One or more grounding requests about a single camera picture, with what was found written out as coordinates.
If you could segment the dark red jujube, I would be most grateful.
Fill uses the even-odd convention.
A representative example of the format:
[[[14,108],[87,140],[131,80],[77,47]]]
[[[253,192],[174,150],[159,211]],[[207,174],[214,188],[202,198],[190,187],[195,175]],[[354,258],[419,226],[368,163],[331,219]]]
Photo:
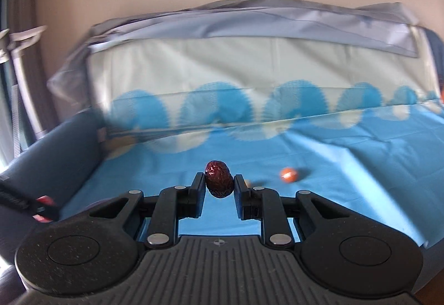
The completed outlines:
[[[226,198],[235,187],[229,168],[222,161],[211,161],[205,166],[205,185],[216,198]]]

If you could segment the pink round candy fruit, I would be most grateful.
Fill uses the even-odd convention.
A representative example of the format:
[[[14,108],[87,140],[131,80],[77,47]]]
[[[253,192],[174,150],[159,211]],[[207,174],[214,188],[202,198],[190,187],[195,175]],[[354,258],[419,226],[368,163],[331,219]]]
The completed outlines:
[[[40,223],[51,223],[59,220],[59,208],[54,200],[47,196],[41,196],[37,200],[37,210],[33,218]]]

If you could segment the orange wrapped fruit upper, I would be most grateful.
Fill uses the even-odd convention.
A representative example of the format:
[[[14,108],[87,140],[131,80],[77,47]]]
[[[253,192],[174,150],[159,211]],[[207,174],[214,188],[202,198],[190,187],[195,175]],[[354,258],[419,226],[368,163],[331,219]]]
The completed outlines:
[[[292,167],[286,167],[281,170],[280,178],[284,183],[295,183],[299,178],[299,173]]]

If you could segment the light blue round plate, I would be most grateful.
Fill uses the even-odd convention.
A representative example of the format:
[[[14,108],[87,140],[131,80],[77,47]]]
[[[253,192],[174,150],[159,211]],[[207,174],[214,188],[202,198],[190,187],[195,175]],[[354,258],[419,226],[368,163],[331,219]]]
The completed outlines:
[[[106,198],[100,201],[95,201],[83,208],[83,211],[85,213],[103,213],[107,216],[113,212],[113,204],[117,201],[118,198]]]

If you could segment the blue patterned cloth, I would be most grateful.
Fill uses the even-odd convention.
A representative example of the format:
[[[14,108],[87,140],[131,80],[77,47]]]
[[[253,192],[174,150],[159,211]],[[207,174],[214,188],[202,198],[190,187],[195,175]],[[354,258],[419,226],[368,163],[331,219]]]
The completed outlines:
[[[283,196],[313,191],[443,239],[443,105],[430,35],[419,56],[277,37],[147,39],[87,59],[105,160],[72,216],[131,189],[189,185],[212,160]],[[295,183],[283,168],[299,173]]]

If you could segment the orange cushion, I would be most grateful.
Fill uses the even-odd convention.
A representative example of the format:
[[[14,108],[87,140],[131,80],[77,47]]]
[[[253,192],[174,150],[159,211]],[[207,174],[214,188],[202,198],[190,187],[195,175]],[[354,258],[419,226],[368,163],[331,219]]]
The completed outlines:
[[[440,82],[440,98],[441,101],[444,103],[444,82]]]

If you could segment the grey plastic cover sheet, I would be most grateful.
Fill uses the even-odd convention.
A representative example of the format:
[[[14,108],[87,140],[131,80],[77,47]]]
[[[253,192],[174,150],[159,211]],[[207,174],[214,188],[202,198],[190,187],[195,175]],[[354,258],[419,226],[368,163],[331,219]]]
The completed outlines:
[[[152,12],[93,25],[47,81],[50,92],[79,110],[92,104],[86,63],[127,41],[213,37],[285,37],[324,41],[417,58],[418,24],[403,4],[348,8],[301,0],[224,0],[173,12]]]

